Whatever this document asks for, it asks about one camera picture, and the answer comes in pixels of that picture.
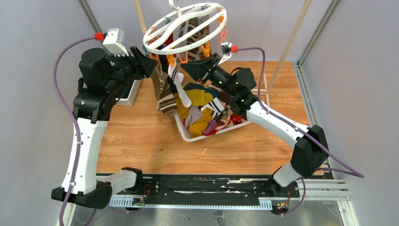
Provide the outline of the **white sock basket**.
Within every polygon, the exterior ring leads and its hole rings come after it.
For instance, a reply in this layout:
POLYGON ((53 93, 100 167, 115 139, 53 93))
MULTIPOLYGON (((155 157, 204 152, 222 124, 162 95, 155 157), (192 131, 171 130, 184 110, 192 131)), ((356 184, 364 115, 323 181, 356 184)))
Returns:
MULTIPOLYGON (((192 106, 189 110, 187 118, 185 119, 181 119, 177 113, 175 114, 178 130, 180 131, 183 140, 186 142, 194 142, 205 139, 208 136, 202 135, 202 132, 208 126, 209 121, 219 121, 223 116, 227 117, 234 114, 230 106, 231 96, 221 89, 216 88, 213 85, 200 85, 192 82, 187 83, 184 86, 185 92, 192 89, 205 90, 206 92, 211 93, 214 99, 205 106, 192 106)), ((217 132, 215 135, 237 129, 248 124, 250 124, 250 122, 245 120, 244 123, 231 128, 223 129, 222 131, 217 132)))

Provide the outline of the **brown white striped sock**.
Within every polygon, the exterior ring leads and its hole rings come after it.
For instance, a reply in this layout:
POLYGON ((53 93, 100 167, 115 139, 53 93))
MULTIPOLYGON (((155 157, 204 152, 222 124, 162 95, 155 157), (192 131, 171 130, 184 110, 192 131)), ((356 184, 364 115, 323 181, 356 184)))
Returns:
POLYGON ((157 101, 156 109, 167 117, 173 117, 177 113, 175 92, 172 90, 174 83, 159 65, 154 69, 151 80, 157 101))

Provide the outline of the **purple sock in basket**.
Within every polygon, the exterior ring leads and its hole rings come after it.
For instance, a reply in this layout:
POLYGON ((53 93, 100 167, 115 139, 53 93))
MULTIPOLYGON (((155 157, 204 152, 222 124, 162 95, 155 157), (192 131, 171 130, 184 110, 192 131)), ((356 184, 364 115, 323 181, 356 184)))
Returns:
POLYGON ((208 126, 204 129, 202 132, 202 135, 204 136, 210 136, 214 134, 214 131, 218 127, 218 123, 216 121, 209 121, 208 126))

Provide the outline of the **white round clip hanger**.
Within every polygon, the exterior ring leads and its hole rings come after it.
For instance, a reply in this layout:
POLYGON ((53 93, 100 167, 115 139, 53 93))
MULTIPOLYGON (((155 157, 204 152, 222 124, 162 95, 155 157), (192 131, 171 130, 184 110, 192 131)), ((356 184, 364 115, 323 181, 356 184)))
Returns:
POLYGON ((225 40, 227 10, 215 2, 180 7, 168 1, 172 12, 155 22, 144 33, 145 50, 154 55, 179 58, 181 62, 210 57, 210 42, 225 40))

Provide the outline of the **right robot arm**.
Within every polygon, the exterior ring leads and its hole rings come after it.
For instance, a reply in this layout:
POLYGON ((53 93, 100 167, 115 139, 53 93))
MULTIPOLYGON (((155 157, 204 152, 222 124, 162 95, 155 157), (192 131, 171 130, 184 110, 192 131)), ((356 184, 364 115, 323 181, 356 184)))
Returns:
POLYGON ((292 182, 312 176, 328 158, 324 130, 318 125, 300 124, 273 110, 252 93, 256 82, 251 69, 239 67, 228 73, 219 66, 220 61, 221 57, 213 54, 180 67, 194 81, 202 84, 210 81, 228 94, 229 105, 236 115, 262 126, 293 148, 290 162, 278 168, 266 183, 266 190, 281 196, 292 182))

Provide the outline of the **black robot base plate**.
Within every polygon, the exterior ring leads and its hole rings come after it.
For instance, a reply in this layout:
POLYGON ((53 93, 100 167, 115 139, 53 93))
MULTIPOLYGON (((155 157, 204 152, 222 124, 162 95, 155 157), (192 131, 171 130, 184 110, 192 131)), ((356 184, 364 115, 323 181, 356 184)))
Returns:
POLYGON ((114 195, 109 203, 126 208, 205 208, 264 209, 272 201, 288 201, 300 196, 298 185, 272 192, 269 175, 162 175, 144 176, 138 193, 127 189, 114 195))

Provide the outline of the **mustard yellow sock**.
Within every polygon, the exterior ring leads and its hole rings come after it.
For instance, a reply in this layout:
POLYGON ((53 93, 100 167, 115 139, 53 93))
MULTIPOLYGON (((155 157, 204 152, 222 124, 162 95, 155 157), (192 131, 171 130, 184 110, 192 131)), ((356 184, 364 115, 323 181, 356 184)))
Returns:
POLYGON ((191 106, 185 107, 177 93, 174 94, 174 99, 177 105, 177 114, 181 119, 187 118, 189 110, 192 106, 205 106, 211 102, 214 97, 211 93, 201 89, 192 89, 186 91, 188 98, 191 100, 191 106))

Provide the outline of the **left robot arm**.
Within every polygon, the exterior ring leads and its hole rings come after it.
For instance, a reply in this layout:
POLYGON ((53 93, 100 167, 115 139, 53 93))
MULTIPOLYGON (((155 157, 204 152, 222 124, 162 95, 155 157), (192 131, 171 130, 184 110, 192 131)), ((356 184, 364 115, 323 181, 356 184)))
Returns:
POLYGON ((123 167, 100 180, 96 178, 99 149, 117 93, 132 81, 149 78, 157 61, 132 46, 125 56, 109 55, 91 48, 81 55, 78 94, 73 100, 74 137, 68 170, 51 198, 76 205, 103 209, 111 197, 123 190, 139 194, 144 190, 143 173, 123 167))

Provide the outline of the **small white perforated basket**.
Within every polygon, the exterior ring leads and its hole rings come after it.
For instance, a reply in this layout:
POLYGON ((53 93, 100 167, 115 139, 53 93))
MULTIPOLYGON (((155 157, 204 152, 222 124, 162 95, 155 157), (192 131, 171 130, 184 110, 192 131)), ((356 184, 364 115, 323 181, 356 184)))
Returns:
POLYGON ((140 88, 141 82, 141 80, 129 81, 124 88, 119 90, 116 97, 116 105, 132 106, 140 88))

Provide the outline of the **red sock in basket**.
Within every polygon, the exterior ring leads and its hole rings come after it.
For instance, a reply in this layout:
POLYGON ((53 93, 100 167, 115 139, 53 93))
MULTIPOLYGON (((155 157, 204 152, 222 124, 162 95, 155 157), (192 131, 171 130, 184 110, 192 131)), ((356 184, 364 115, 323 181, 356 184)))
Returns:
POLYGON ((213 135, 215 135, 219 131, 222 131, 223 129, 231 128, 233 126, 242 124, 245 122, 245 120, 238 115, 232 114, 227 117, 223 116, 219 121, 216 122, 218 123, 218 127, 214 131, 213 135))

